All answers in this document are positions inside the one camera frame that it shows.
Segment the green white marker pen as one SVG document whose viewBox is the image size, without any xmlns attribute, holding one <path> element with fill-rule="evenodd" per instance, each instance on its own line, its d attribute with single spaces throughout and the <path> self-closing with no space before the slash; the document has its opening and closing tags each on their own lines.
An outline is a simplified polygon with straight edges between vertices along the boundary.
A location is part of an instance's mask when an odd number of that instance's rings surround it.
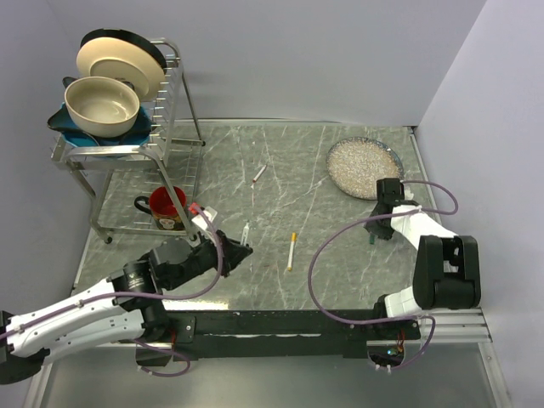
<svg viewBox="0 0 544 408">
<path fill-rule="evenodd" d="M 241 244 L 243 246 L 245 246 L 247 244 L 247 239 L 248 239 L 248 236 L 249 236 L 249 230 L 250 230 L 250 225 L 249 223 L 246 223 L 243 227 L 243 230 L 242 230 L 242 235 L 241 235 Z"/>
</svg>

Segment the yellow white marker pen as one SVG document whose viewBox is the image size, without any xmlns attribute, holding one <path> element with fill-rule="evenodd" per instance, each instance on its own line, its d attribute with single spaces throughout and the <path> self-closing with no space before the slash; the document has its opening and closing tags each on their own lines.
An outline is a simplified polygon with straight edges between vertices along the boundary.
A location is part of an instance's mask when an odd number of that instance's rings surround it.
<svg viewBox="0 0 544 408">
<path fill-rule="evenodd" d="M 294 257 L 294 249 L 297 241 L 297 233 L 292 232 L 291 240 L 290 240 L 290 246 L 289 246 L 289 252 L 288 252 L 288 259 L 287 259 L 287 270 L 292 271 L 293 267 L 293 257 Z"/>
</svg>

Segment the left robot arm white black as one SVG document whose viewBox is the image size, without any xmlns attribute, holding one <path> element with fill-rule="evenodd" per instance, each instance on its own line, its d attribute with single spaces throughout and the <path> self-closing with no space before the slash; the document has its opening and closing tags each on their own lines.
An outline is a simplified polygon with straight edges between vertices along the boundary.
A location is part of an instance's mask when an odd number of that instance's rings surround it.
<svg viewBox="0 0 544 408">
<path fill-rule="evenodd" d="M 210 269 L 226 277 L 252 252 L 223 231 L 196 246 L 170 238 L 77 295 L 27 314 L 2 312 L 1 383 L 104 343 L 163 339 L 172 326 L 163 305 L 171 290 Z"/>
</svg>

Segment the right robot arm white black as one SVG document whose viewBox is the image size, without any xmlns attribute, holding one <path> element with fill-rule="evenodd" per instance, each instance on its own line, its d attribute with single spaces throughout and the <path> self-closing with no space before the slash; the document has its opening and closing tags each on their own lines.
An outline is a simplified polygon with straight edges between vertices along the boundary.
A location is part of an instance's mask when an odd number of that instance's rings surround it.
<svg viewBox="0 0 544 408">
<path fill-rule="evenodd" d="M 370 242 L 402 235 L 416 249 L 416 263 L 409 287 L 376 301 L 373 331 L 381 338 L 391 338 L 402 327 L 400 317 L 478 307 L 481 282 L 476 239 L 458 235 L 433 220 L 428 209 L 407 197 L 400 179 L 379 179 L 376 188 L 377 204 L 365 223 Z"/>
</svg>

